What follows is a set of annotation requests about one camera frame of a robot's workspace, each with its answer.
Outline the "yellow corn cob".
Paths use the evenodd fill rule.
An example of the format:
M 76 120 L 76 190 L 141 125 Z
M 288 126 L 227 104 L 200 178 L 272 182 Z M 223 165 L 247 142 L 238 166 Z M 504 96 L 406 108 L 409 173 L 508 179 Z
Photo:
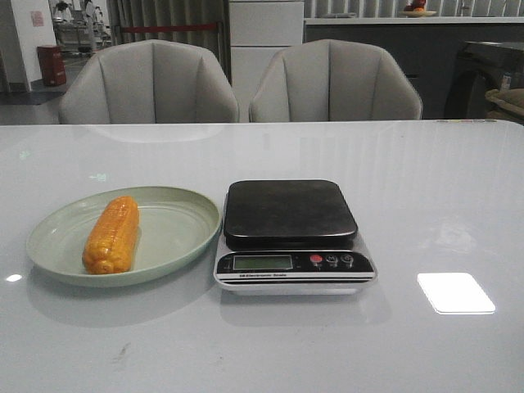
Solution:
M 139 210 L 131 196 L 110 201 L 84 245 L 82 260 L 90 274 L 125 273 L 138 239 Z

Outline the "black silver kitchen scale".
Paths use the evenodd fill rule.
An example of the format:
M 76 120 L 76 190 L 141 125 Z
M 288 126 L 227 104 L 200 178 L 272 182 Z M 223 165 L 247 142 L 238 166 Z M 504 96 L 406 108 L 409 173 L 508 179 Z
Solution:
M 214 278 L 237 295 L 349 295 L 377 269 L 339 186 L 242 180 L 224 202 Z

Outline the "right grey upholstered chair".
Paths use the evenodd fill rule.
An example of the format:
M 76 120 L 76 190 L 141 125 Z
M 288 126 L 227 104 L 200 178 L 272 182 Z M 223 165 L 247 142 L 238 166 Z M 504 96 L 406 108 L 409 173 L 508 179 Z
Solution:
M 249 105 L 256 123 L 418 120 L 422 99 L 385 49 L 322 39 L 276 53 Z

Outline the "grey upholstered chair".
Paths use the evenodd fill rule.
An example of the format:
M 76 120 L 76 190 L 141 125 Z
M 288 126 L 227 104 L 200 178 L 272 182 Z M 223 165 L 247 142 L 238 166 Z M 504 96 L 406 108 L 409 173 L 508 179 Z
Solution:
M 418 120 L 422 99 L 385 49 L 322 39 L 276 53 L 249 105 L 256 123 Z
M 61 124 L 236 123 L 233 89 L 213 52 L 152 39 L 93 55 L 62 96 Z

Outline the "light green plate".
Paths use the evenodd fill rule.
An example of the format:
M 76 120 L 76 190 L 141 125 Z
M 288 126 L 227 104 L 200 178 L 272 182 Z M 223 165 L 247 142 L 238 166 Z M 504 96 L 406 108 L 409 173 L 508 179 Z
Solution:
M 106 205 L 131 196 L 140 214 L 134 261 L 126 273 L 95 275 L 82 262 L 84 244 Z M 175 187 L 130 187 L 85 197 L 50 214 L 26 242 L 48 276 L 82 287 L 124 287 L 175 272 L 200 256 L 219 231 L 219 208 L 208 197 Z

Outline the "left grey upholstered chair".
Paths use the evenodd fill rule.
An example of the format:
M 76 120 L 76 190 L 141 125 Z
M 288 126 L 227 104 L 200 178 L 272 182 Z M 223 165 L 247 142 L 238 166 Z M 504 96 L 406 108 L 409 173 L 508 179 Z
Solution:
M 61 124 L 236 123 L 233 89 L 213 52 L 152 39 L 93 55 L 62 96 Z

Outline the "white cabinet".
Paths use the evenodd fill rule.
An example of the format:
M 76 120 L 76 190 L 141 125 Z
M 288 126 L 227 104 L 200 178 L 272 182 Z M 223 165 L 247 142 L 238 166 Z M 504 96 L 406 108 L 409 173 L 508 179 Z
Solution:
M 273 55 L 302 43 L 303 1 L 230 1 L 228 3 L 231 84 L 240 121 Z

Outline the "red barrier tape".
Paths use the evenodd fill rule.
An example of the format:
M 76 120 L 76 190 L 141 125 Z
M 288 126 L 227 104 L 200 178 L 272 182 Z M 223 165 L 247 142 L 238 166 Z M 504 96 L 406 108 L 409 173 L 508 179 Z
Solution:
M 125 34 L 158 34 L 158 33 L 179 33 L 219 30 L 220 22 L 212 22 L 197 25 L 162 25 L 162 26 L 120 26 L 120 32 Z

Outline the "grey counter with white top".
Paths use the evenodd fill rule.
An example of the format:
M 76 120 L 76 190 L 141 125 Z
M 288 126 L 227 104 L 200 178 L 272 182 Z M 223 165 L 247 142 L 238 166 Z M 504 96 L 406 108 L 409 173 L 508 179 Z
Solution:
M 418 91 L 423 118 L 446 119 L 445 102 L 459 49 L 467 41 L 523 43 L 523 19 L 431 16 L 385 20 L 322 18 L 305 22 L 305 41 L 327 38 L 386 49 Z

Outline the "fruit plate on counter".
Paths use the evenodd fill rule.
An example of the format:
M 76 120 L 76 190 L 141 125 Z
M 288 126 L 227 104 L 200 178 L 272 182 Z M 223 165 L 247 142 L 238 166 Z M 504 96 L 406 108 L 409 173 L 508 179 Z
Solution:
M 399 11 L 400 16 L 411 18 L 434 16 L 436 11 L 427 9 L 427 0 L 408 1 Z

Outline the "red bin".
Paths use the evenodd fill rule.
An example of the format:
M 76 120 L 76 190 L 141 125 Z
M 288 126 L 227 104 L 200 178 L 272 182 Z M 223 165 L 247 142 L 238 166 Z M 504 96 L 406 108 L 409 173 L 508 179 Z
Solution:
M 66 70 L 60 47 L 57 45 L 38 46 L 37 54 L 43 85 L 55 87 L 65 84 Z

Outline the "beige cushion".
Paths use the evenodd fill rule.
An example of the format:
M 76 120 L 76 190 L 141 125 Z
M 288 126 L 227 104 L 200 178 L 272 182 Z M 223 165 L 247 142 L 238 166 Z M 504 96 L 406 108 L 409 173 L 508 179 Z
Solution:
M 485 99 L 489 103 L 486 118 L 492 120 L 507 120 L 523 124 L 524 120 L 524 89 L 515 88 L 504 91 L 492 89 L 486 92 Z

